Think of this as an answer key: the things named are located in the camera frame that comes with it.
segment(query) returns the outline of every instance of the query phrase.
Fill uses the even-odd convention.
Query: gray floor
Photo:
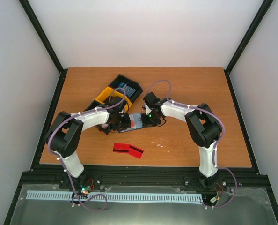
[[[112,188],[117,192],[120,187]],[[275,225],[269,198],[264,189],[239,189],[228,206],[205,210],[201,205],[184,203],[109,203],[107,208],[92,213],[82,207],[71,207],[69,201],[25,200],[27,190],[55,190],[57,187],[25,186],[21,192],[12,225]],[[149,192],[165,188],[149,187]],[[102,202],[88,207],[98,209]]]

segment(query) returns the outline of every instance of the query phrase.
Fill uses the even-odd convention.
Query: wooden table
[[[207,103],[226,126],[226,135],[218,145],[218,165],[251,167],[223,68],[177,67],[71,67],[59,98],[55,115],[60,111],[83,111],[118,75],[137,81],[144,90],[129,110],[143,112],[142,98],[149,86],[159,79],[172,83],[170,97],[184,104]],[[168,84],[158,83],[152,91],[159,98],[166,96]],[[141,159],[113,153],[113,143],[128,143],[144,150]],[[77,149],[84,165],[199,166],[199,152],[191,140],[187,124],[167,118],[163,127],[145,128],[106,135],[93,127],[85,130]],[[41,164],[59,163],[45,146]]]

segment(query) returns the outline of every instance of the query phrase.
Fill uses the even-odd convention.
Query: white strip
[[[156,194],[156,193],[89,193],[89,198],[103,194],[110,203],[193,203],[200,204],[202,202],[201,194]],[[71,201],[73,192],[67,191],[27,191],[26,199],[33,200],[65,200]],[[85,201],[87,196],[81,196],[80,199]],[[104,202],[102,196],[92,199],[93,202]]]

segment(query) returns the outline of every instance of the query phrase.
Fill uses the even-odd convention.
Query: white wall
[[[278,202],[278,1],[231,73],[256,160]]]
[[[0,225],[29,170],[58,72],[18,0],[0,0]]]
[[[263,0],[30,0],[64,67],[226,67]]]

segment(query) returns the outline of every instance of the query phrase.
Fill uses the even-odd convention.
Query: purple cable
[[[124,93],[123,98],[122,98],[118,103],[116,103],[116,104],[114,104],[114,105],[112,105],[112,106],[109,106],[109,107],[96,109],[97,111],[111,109],[111,108],[113,108],[113,107],[118,106],[119,104],[121,104],[121,103],[124,101],[124,99],[125,99],[125,90],[122,89],[122,88],[115,88],[113,91],[115,91],[115,90],[122,90],[123,93]],[[95,111],[95,108],[94,108],[94,109],[87,110],[87,111],[84,111],[84,112],[81,113],[81,116],[84,116],[84,115],[86,115],[86,114],[88,114],[88,113],[91,113],[91,112],[94,112],[94,111]],[[71,117],[67,118],[67,119],[64,120],[64,121],[54,130],[54,132],[51,134],[51,136],[50,136],[50,138],[49,138],[49,140],[48,140],[48,143],[47,143],[47,148],[48,148],[48,150],[49,150],[49,152],[50,152],[51,154],[56,155],[57,157],[61,158],[61,155],[60,155],[60,154],[58,154],[58,153],[56,153],[56,152],[54,152],[54,151],[51,150],[51,141],[53,140],[55,134],[56,134],[68,121],[70,121],[70,120],[72,120],[73,118],[76,118],[76,117],[78,117],[78,116],[80,116],[80,115],[79,115],[79,114],[75,114],[75,115],[72,115]],[[67,170],[67,167],[64,165],[64,162],[63,162],[61,159],[60,159],[60,162],[61,162],[61,164],[62,164],[64,170]],[[91,199],[95,198],[95,196],[103,196],[103,197],[105,198],[105,200],[106,200],[106,204],[105,204],[105,206],[104,206],[102,209],[100,209],[100,210],[92,210],[92,209],[87,208],[87,207],[84,205],[84,203],[81,202],[81,200],[80,200],[79,197],[78,197],[78,194],[77,194],[77,192],[76,192],[76,190],[75,190],[75,187],[74,187],[74,184],[73,184],[73,180],[72,180],[72,177],[71,177],[69,171],[67,171],[67,175],[68,175],[68,178],[69,178],[70,183],[71,183],[71,185],[72,185],[73,192],[74,192],[74,196],[79,200],[79,203],[80,203],[85,209],[87,209],[87,210],[89,210],[89,211],[92,211],[92,212],[100,212],[100,211],[102,211],[102,210],[104,210],[104,209],[106,208],[106,206],[107,206],[107,204],[108,204],[108,200],[107,200],[107,197],[106,197],[105,195],[103,195],[103,194],[96,194],[96,195],[92,196],[91,198],[89,198],[89,199],[86,201],[86,203],[87,203],[87,202],[90,201]]]
[[[183,107],[183,108],[187,108],[187,105],[186,105],[186,104],[174,102],[174,101],[172,101],[172,100],[169,99],[169,95],[170,95],[171,88],[172,88],[172,84],[171,84],[171,82],[170,82],[169,80],[162,79],[162,80],[158,80],[158,81],[154,82],[154,83],[150,86],[150,88],[148,89],[147,93],[150,92],[150,90],[152,89],[152,87],[153,87],[155,84],[157,84],[158,82],[162,82],[162,81],[167,82],[167,83],[169,84],[169,90],[168,90],[167,95],[166,95],[167,101],[170,102],[170,103],[173,103],[173,104],[176,105],[176,106],[180,106],[180,107]],[[221,139],[224,137],[224,135],[225,135],[225,130],[226,130],[226,129],[225,129],[225,126],[224,126],[223,122],[222,122],[217,116],[215,116],[213,113],[211,113],[211,112],[209,112],[209,111],[207,111],[207,110],[204,110],[204,109],[195,107],[195,106],[189,106],[189,108],[190,108],[190,109],[194,109],[194,110],[202,111],[202,112],[204,112],[204,113],[206,113],[206,114],[208,114],[208,115],[214,117],[214,118],[219,122],[219,124],[220,124],[221,127],[222,127],[222,134],[221,134],[221,136],[218,138],[218,140],[216,141],[216,143],[215,143],[214,146],[213,146],[214,151],[213,151],[213,154],[212,154],[212,162],[213,162],[213,165],[214,165],[215,167],[217,167],[218,169],[229,171],[229,173],[232,175],[232,177],[233,177],[233,179],[234,179],[235,190],[234,190],[233,196],[232,196],[226,203],[224,203],[224,204],[222,204],[222,205],[220,205],[220,206],[214,207],[214,208],[218,209],[218,208],[221,208],[221,207],[223,207],[223,206],[229,204],[229,203],[233,200],[233,198],[234,198],[234,196],[235,196],[235,194],[236,194],[236,192],[237,192],[237,179],[236,179],[236,177],[234,176],[233,172],[232,172],[230,169],[226,168],[226,167],[218,167],[218,166],[216,165],[216,163],[215,163],[215,151],[217,150],[217,145],[218,145],[218,143],[219,143],[219,142],[221,141]]]

